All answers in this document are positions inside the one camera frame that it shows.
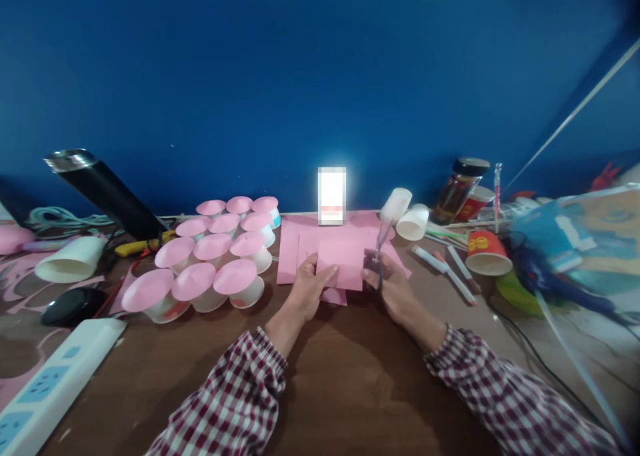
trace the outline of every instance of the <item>scissors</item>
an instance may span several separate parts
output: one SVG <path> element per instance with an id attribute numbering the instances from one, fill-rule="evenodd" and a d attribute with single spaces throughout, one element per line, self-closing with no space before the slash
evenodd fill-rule
<path id="1" fill-rule="evenodd" d="M 379 276 L 378 288 L 375 290 L 376 294 L 380 294 L 380 292 L 382 291 L 382 281 L 384 280 L 384 276 L 385 276 L 384 266 L 382 264 L 382 259 L 380 258 L 380 250 L 382 249 L 382 245 L 387 240 L 387 236 L 389 236 L 389 232 L 391 230 L 392 225 L 393 225 L 393 220 L 389 222 L 387 226 L 387 230 L 383 234 L 383 228 L 385 226 L 385 222 L 381 221 L 380 229 L 378 230 L 378 236 L 375 242 L 375 256 L 374 256 L 373 262 L 377 265 L 377 271 Z"/>

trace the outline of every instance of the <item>left hand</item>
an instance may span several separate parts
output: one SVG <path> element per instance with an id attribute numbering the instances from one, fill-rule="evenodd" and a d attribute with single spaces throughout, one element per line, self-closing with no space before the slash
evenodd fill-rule
<path id="1" fill-rule="evenodd" d="M 320 274 L 315 274 L 318 264 L 318 253 L 314 253 L 300 265 L 295 273 L 295 282 L 285 304 L 300 316 L 303 322 L 313 318 L 320 304 L 320 294 L 330 278 L 338 271 L 334 265 Z"/>

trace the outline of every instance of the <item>red plaid shirt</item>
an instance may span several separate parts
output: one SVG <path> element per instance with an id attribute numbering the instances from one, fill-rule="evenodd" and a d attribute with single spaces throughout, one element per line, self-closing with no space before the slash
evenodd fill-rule
<path id="1" fill-rule="evenodd" d="M 619 454 L 611 436 L 584 420 L 536 376 L 500 359 L 471 331 L 449 326 L 432 374 L 458 393 L 510 454 Z M 262 328 L 227 350 L 204 385 L 169 417 L 149 455 L 263 452 L 278 418 L 287 363 Z"/>

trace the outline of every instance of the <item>black thermos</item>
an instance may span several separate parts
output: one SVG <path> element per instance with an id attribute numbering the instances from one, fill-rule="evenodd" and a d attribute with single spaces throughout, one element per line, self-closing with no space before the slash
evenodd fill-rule
<path id="1" fill-rule="evenodd" d="M 136 241 L 156 239 L 167 230 L 104 162 L 85 149 L 56 151 L 45 162 Z"/>

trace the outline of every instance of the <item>yellow tool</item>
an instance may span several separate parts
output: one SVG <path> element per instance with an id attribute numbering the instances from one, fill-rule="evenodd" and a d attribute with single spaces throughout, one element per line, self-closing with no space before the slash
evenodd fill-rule
<path id="1" fill-rule="evenodd" d="M 165 231 L 162 233 L 162 244 L 167 244 L 174 236 L 175 231 Z M 158 249 L 158 240 L 152 239 L 149 242 L 151 249 Z M 136 241 L 135 243 L 126 243 L 118 246 L 114 251 L 120 257 L 131 256 L 132 254 L 142 253 L 147 248 L 146 241 Z"/>

